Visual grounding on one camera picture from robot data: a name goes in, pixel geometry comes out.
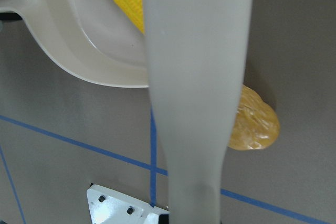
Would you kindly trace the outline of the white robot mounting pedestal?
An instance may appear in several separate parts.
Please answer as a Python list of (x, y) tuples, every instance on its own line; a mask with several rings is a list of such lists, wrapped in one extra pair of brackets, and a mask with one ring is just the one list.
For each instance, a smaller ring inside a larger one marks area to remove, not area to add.
[(121, 192), (93, 184), (87, 190), (93, 224), (162, 224), (169, 223), (169, 212)]

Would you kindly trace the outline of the beige plastic dustpan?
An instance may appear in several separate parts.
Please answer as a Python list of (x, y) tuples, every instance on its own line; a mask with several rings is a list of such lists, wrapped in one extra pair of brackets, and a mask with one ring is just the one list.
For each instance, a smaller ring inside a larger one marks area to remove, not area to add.
[(91, 83), (146, 88), (144, 36), (113, 0), (1, 0), (46, 55)]

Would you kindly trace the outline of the beige hand brush black bristles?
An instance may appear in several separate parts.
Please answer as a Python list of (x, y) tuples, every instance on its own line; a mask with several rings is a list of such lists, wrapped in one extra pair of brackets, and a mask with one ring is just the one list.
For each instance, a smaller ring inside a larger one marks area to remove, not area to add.
[(252, 2), (143, 0), (170, 223), (220, 223), (222, 164), (243, 85)]

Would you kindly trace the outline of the brown toy potato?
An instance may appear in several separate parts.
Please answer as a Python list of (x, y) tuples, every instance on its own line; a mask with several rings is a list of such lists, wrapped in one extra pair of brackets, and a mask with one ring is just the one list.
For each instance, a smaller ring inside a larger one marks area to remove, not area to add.
[(277, 140), (278, 117), (260, 95), (243, 85), (228, 147), (237, 151), (263, 150)]

